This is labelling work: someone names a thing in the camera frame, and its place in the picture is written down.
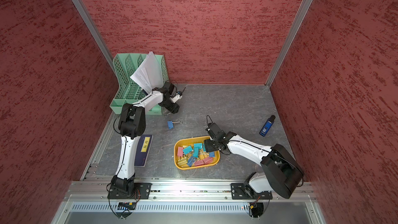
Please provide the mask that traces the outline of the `yellow plastic storage box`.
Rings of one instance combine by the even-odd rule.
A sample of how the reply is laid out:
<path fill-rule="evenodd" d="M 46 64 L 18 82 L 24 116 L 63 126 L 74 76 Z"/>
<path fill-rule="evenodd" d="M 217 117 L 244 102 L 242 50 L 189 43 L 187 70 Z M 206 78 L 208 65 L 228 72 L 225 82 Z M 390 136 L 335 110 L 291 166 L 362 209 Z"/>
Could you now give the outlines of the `yellow plastic storage box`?
<path fill-rule="evenodd" d="M 204 141 L 209 136 L 179 140 L 174 146 L 174 164 L 180 170 L 206 168 L 220 160 L 219 151 L 209 151 Z"/>

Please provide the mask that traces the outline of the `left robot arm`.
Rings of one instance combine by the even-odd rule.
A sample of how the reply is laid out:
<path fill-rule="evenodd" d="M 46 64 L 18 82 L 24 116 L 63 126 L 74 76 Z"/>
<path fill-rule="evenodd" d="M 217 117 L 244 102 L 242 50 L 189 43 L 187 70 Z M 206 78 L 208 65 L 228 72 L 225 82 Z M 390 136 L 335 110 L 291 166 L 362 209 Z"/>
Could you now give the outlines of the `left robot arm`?
<path fill-rule="evenodd" d="M 141 136 L 146 129 L 146 113 L 154 106 L 164 107 L 172 114 L 179 111 L 177 101 L 184 91 L 178 90 L 171 82 L 155 87 L 147 96 L 133 104 L 124 104 L 119 117 L 118 129 L 121 135 L 121 156 L 116 174 L 109 187 L 110 199 L 129 199 L 136 193 L 135 157 Z"/>

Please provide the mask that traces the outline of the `pink binder clip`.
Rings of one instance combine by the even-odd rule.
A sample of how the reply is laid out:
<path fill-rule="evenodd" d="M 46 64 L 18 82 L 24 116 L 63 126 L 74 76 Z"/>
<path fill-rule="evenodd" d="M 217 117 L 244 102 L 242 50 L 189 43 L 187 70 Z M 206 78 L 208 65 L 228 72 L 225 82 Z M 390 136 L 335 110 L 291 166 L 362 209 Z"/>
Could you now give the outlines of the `pink binder clip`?
<path fill-rule="evenodd" d="M 214 160 L 213 157 L 207 157 L 207 158 L 203 159 L 204 165 L 212 163 L 213 160 Z"/>
<path fill-rule="evenodd" d="M 183 156 L 184 156 L 183 147 L 179 146 L 179 147 L 177 148 L 177 156 L 178 156 L 178 157 L 183 157 Z"/>
<path fill-rule="evenodd" d="M 198 167 L 198 166 L 202 166 L 204 164 L 204 161 L 203 160 L 198 160 L 198 161 L 196 161 L 195 163 L 194 163 L 194 166 L 195 167 Z"/>

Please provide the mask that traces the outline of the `green plastic desk organizer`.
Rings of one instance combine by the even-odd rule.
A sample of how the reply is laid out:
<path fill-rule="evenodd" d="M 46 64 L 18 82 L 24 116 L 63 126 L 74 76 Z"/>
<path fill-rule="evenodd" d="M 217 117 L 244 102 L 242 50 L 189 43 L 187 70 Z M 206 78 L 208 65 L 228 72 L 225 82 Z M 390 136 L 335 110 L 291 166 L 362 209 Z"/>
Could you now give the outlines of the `green plastic desk organizer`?
<path fill-rule="evenodd" d="M 113 59 L 114 69 L 117 75 L 119 89 L 110 104 L 110 108 L 117 115 L 121 114 L 124 104 L 132 104 L 146 97 L 145 91 L 137 84 L 131 76 L 144 62 L 148 54 L 116 54 Z M 160 85 L 152 84 L 154 87 L 163 87 L 165 82 L 169 81 L 164 55 L 154 55 L 161 67 L 162 83 Z M 149 110 L 148 115 L 162 115 L 164 108 L 156 105 Z"/>

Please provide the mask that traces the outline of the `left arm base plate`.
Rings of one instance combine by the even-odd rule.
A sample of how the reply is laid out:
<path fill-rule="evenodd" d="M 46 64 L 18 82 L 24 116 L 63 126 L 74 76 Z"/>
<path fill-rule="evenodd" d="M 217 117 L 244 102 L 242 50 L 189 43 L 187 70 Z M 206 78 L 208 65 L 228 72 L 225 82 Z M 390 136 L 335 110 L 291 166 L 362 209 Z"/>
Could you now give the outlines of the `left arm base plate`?
<path fill-rule="evenodd" d="M 123 187 L 111 183 L 107 198 L 110 200 L 147 200 L 151 186 L 151 183 L 134 183 Z"/>

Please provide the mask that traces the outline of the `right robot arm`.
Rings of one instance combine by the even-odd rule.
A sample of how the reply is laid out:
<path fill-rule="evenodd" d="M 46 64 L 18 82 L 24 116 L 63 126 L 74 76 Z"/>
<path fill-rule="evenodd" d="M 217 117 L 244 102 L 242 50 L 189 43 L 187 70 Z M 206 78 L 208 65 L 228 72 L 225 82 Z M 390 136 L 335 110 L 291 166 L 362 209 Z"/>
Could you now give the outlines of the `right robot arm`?
<path fill-rule="evenodd" d="M 242 156 L 262 168 L 262 173 L 252 173 L 243 183 L 243 195 L 249 199 L 256 199 L 268 191 L 289 199 L 304 179 L 304 170 L 280 144 L 260 145 L 234 132 L 225 133 L 211 128 L 207 128 L 206 132 L 209 135 L 209 139 L 204 141 L 206 151 L 228 151 L 229 154 Z"/>

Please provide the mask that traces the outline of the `pink binder clip back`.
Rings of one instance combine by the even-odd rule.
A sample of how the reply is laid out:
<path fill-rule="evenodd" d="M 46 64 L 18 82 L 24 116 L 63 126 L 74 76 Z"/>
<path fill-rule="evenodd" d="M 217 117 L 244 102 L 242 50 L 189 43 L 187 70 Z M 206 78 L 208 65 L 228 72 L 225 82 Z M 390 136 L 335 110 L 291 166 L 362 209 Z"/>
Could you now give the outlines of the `pink binder clip back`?
<path fill-rule="evenodd" d="M 203 160 L 198 160 L 198 161 L 196 161 L 195 163 L 194 163 L 194 166 L 195 167 L 198 167 L 198 166 L 202 166 L 204 164 L 204 161 Z"/>

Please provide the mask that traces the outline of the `yellow binder clip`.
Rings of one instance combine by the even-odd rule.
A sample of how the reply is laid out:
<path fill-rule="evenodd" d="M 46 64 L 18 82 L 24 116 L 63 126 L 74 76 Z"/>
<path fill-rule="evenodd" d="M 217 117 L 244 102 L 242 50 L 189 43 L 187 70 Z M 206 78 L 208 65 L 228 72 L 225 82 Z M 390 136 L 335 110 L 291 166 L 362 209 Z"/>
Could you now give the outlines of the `yellow binder clip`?
<path fill-rule="evenodd" d="M 179 159 L 179 160 L 177 161 L 177 165 L 178 165 L 179 167 L 187 166 L 187 163 L 188 163 L 188 158 L 187 158 L 187 157 L 181 158 L 181 159 Z"/>

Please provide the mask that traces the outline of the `teal white binder clip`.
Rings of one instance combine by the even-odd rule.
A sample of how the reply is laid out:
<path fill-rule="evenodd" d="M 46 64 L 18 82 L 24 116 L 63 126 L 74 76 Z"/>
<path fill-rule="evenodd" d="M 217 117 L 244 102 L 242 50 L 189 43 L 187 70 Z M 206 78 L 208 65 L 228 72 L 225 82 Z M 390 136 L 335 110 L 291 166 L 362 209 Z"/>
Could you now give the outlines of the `teal white binder clip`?
<path fill-rule="evenodd" d="M 202 149 L 203 143 L 194 143 L 194 148 Z"/>

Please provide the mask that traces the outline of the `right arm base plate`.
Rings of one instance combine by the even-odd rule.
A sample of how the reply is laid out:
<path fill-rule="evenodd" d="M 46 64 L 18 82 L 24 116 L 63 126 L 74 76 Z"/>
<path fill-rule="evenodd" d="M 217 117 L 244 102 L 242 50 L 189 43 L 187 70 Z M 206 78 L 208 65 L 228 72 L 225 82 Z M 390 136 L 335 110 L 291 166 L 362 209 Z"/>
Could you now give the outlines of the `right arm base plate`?
<path fill-rule="evenodd" d="M 273 196 L 270 191 L 261 193 L 255 192 L 248 184 L 231 183 L 231 194 L 233 200 L 272 200 Z"/>

